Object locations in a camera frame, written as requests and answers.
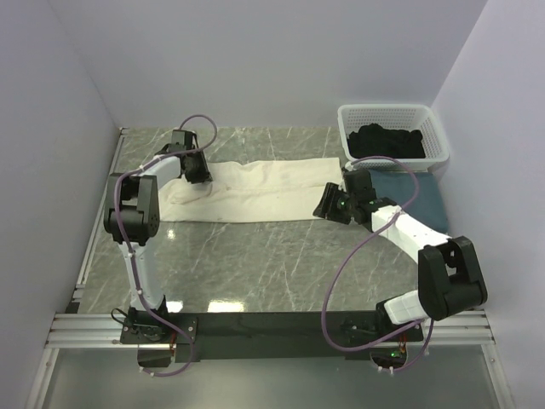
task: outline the cream towel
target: cream towel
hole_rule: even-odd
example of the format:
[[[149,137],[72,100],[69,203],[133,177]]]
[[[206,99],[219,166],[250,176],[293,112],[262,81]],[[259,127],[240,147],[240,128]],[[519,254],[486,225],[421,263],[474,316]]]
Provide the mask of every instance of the cream towel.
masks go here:
[[[311,220],[328,181],[341,183],[338,158],[209,164],[211,183],[185,178],[159,191],[165,222]]]

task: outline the metal frame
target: metal frame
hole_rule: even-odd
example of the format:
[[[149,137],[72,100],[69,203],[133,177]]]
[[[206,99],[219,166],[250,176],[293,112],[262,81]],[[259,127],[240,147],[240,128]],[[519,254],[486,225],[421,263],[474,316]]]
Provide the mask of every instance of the metal frame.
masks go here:
[[[26,400],[25,409],[39,409],[42,407],[58,356],[59,350],[57,348],[43,351],[42,360],[34,377],[31,393]]]
[[[428,321],[423,330],[427,334]],[[168,344],[128,345],[119,342],[122,326],[108,314],[57,314],[54,317],[46,349],[168,349]],[[493,345],[495,343],[486,313],[466,311],[436,322],[430,345]],[[423,342],[411,343],[422,345]],[[377,347],[390,348],[397,343],[381,343]]]
[[[483,345],[483,354],[485,355],[486,368],[492,381],[492,387],[496,392],[496,398],[500,409],[514,409],[513,396],[509,388],[508,379],[503,371],[503,366],[500,361],[500,356],[497,351],[497,346]]]

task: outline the white towel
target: white towel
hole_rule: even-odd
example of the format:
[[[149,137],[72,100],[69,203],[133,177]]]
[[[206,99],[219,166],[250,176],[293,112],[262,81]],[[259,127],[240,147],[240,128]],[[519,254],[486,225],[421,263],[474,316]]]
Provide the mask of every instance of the white towel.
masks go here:
[[[209,164],[211,183],[185,178],[159,191],[165,222],[311,220],[328,181],[341,183],[338,158]]]

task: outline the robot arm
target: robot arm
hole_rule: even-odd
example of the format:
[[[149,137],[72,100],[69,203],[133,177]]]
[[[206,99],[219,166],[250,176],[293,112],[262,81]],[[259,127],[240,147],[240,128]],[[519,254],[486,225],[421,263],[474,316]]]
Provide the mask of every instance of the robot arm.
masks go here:
[[[380,235],[418,263],[418,290],[379,302],[377,313],[387,324],[442,320],[484,303],[488,297],[472,242],[435,232],[404,213],[390,199],[378,199],[368,170],[343,174],[344,187],[328,183],[314,215],[344,224],[354,220],[371,232],[395,223]],[[446,267],[455,269],[449,274]]]
[[[172,142],[157,153],[176,153],[194,149],[197,145],[197,135],[186,130],[174,130]],[[129,249],[119,232],[118,221],[114,215],[114,187],[121,174],[111,174],[108,179],[106,193],[106,208],[104,211],[104,227],[118,243],[123,253],[125,266],[129,272],[130,307],[138,311],[146,309],[141,303],[136,290],[135,278],[131,273],[132,266]],[[150,169],[123,181],[121,189],[121,216],[123,225],[129,235],[131,246],[136,258],[143,295],[150,309],[159,310],[164,304],[164,293],[155,274],[154,236],[159,229],[158,191],[169,181],[185,176],[190,183],[211,181],[208,166],[202,152],[180,154],[166,158]],[[136,199],[136,204],[129,201]]]

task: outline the white enclosure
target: white enclosure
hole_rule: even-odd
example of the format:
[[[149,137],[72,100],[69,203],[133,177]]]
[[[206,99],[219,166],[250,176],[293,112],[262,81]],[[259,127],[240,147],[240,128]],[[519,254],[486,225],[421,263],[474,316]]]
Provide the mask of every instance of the white enclosure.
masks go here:
[[[440,119],[451,233],[479,253],[517,406],[545,407],[544,44],[542,0],[4,0],[2,407],[74,289],[116,127],[336,126],[353,103]]]

